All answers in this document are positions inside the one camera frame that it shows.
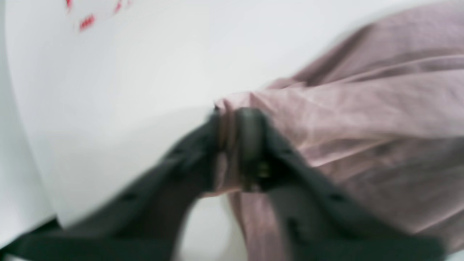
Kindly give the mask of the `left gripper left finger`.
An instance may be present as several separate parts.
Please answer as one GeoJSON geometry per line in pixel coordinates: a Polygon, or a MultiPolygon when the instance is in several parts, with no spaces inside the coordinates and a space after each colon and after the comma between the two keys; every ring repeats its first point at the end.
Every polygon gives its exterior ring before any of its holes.
{"type": "Polygon", "coordinates": [[[99,210],[61,227],[52,220],[1,249],[1,260],[169,261],[185,215],[214,189],[219,113],[177,142],[99,210]]]}

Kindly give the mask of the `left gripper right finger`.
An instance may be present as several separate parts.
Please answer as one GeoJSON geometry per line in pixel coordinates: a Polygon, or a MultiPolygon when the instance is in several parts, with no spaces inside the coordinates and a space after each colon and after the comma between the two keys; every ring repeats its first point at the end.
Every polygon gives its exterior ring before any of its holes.
{"type": "Polygon", "coordinates": [[[255,108],[236,112],[243,190],[261,192],[292,261],[443,261],[442,243],[410,236],[355,203],[308,166],[255,108]]]}

